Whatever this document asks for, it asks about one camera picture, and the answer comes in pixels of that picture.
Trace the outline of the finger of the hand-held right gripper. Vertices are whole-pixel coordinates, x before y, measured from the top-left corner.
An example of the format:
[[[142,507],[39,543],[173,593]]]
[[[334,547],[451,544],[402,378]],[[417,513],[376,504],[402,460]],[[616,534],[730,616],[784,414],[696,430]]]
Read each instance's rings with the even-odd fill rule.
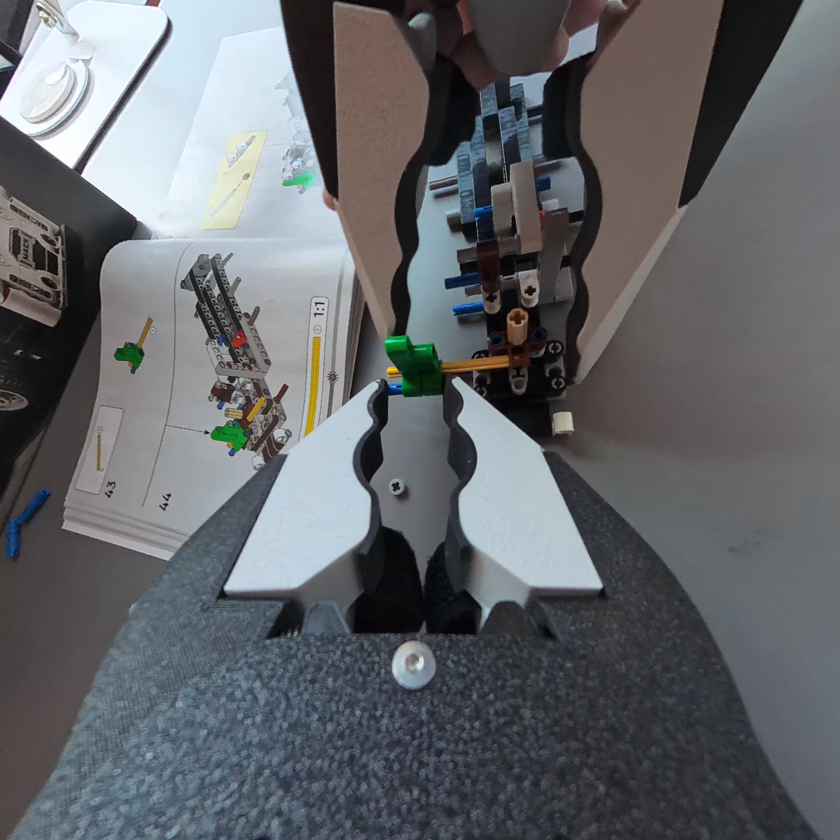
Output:
[[[333,6],[337,210],[368,308],[382,337],[403,335],[418,208],[440,137],[450,79],[429,13],[405,22],[349,3]]]
[[[567,369],[582,383],[627,315],[685,209],[690,148],[720,1],[607,2],[572,92],[570,140],[584,177],[571,251],[577,297]]]

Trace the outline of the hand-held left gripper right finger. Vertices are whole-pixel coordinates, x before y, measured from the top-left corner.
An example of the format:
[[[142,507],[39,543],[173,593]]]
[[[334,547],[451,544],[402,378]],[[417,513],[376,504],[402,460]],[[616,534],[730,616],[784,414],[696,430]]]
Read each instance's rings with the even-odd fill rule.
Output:
[[[486,621],[499,602],[594,596],[603,583],[542,448],[463,380],[444,389],[449,505],[445,568]]]

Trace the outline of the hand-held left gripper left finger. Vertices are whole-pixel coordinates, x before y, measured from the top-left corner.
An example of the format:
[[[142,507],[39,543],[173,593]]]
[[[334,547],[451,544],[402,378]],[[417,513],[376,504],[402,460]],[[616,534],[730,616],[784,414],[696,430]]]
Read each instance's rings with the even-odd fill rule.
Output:
[[[384,572],[378,496],[389,390],[374,381],[285,457],[225,584],[227,597],[351,608]]]

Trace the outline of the lego truck chassis assembly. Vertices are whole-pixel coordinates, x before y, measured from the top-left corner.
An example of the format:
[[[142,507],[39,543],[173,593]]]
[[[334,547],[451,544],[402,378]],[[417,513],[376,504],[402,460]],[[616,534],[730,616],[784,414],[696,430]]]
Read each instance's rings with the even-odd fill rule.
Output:
[[[477,321],[486,334],[461,375],[535,438],[574,431],[560,401],[570,379],[566,327],[575,294],[568,238],[582,218],[550,195],[549,171],[560,162],[532,149],[541,120],[521,83],[486,87],[471,138],[455,153],[457,172],[429,185],[436,197],[458,196],[447,224],[465,246],[458,274],[444,286],[467,295],[453,307],[456,319]]]

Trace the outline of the green lego piece yellow axle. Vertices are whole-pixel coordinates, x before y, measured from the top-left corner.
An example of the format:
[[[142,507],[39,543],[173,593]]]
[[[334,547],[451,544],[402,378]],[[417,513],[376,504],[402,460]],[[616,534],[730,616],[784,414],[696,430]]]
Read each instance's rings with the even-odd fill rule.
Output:
[[[507,355],[442,361],[434,344],[413,344],[406,335],[386,338],[384,348],[392,362],[385,375],[389,380],[401,380],[401,394],[404,397],[442,395],[447,375],[511,368],[511,360]]]

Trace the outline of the lego instruction booklet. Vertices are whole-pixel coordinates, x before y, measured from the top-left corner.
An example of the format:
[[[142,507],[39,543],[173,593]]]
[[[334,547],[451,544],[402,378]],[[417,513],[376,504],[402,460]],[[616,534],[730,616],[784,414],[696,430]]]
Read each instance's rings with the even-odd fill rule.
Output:
[[[281,26],[222,40],[159,230],[102,264],[62,524],[168,560],[350,395],[364,297]]]

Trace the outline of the blue angled lego piece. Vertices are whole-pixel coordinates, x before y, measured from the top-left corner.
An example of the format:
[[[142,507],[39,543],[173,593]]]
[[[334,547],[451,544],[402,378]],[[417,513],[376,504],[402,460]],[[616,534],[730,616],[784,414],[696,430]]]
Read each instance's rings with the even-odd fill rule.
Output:
[[[50,496],[50,490],[39,490],[24,506],[24,509],[17,517],[8,520],[5,551],[5,556],[8,560],[15,560],[19,556],[20,536],[22,530],[33,520],[39,510],[46,504]]]

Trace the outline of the lego set box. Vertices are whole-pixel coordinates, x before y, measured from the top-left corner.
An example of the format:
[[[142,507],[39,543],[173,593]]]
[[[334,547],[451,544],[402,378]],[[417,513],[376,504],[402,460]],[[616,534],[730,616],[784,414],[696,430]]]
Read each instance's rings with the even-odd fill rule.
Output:
[[[1,119],[1,490],[46,426],[100,311],[100,271],[137,220]]]

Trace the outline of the person's right hand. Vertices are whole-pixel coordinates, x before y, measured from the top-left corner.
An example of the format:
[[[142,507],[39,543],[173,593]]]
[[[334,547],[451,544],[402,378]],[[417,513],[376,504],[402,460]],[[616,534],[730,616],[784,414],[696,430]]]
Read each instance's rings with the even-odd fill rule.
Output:
[[[565,28],[560,28],[553,41],[543,51],[538,68],[530,72],[551,72],[557,69],[568,54],[570,42],[569,33]],[[489,63],[474,31],[469,31],[463,36],[451,52],[450,59],[461,69],[467,81],[479,91],[510,76]]]

